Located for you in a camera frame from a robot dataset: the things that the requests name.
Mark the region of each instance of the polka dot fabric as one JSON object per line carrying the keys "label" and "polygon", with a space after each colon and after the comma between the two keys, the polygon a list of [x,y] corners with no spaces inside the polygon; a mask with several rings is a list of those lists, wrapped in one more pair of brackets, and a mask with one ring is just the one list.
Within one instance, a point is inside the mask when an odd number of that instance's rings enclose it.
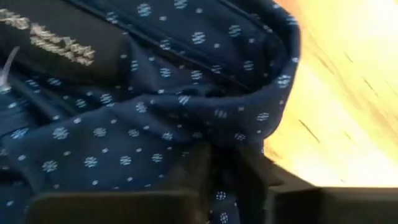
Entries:
{"label": "polka dot fabric", "polygon": [[[122,30],[131,56],[120,58],[131,69],[116,86],[11,72],[25,90],[0,94],[0,223],[20,223],[43,192],[150,189],[200,141],[221,161],[236,146],[262,156],[300,55],[297,22],[279,5],[66,2]],[[229,168],[214,169],[209,222],[241,223]]]}

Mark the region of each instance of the clear plastic strap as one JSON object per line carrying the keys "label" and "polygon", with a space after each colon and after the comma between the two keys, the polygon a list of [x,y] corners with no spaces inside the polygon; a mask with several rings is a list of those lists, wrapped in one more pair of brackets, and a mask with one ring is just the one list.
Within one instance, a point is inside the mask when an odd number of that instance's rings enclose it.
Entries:
{"label": "clear plastic strap", "polygon": [[7,62],[4,65],[4,68],[0,71],[0,92],[9,91],[11,89],[11,86],[8,83],[8,74],[10,72],[11,64],[18,53],[18,50],[19,47],[14,47],[12,52],[8,55]]}

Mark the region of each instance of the blue patterned cloth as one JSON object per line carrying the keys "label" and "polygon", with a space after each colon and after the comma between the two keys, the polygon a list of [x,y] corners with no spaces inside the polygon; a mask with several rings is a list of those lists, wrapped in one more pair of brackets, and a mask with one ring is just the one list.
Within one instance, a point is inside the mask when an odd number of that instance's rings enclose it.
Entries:
{"label": "blue patterned cloth", "polygon": [[[68,2],[124,31],[131,72],[112,87],[11,72],[27,91],[0,95],[0,223],[20,223],[43,192],[149,189],[203,140],[216,149],[256,146],[262,156],[299,61],[297,22],[279,5]],[[240,223],[239,201],[219,172],[210,223]]]}

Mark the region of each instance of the bag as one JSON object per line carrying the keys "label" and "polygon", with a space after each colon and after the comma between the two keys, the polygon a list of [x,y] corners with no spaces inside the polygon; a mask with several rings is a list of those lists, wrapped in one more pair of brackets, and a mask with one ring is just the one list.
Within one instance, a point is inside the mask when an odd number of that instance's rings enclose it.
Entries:
{"label": "bag", "polygon": [[259,223],[234,155],[264,158],[293,84],[299,28],[279,5],[2,0],[0,32],[1,65],[19,47],[0,94],[0,223],[45,194],[154,190],[201,142],[206,218]]}

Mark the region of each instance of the wooden surface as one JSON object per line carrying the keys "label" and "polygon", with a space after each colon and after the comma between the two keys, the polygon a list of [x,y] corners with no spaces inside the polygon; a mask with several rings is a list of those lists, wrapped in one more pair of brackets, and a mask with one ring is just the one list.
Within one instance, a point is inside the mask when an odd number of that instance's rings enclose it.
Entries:
{"label": "wooden surface", "polygon": [[302,61],[266,156],[321,186],[398,187],[398,3],[276,0]]}

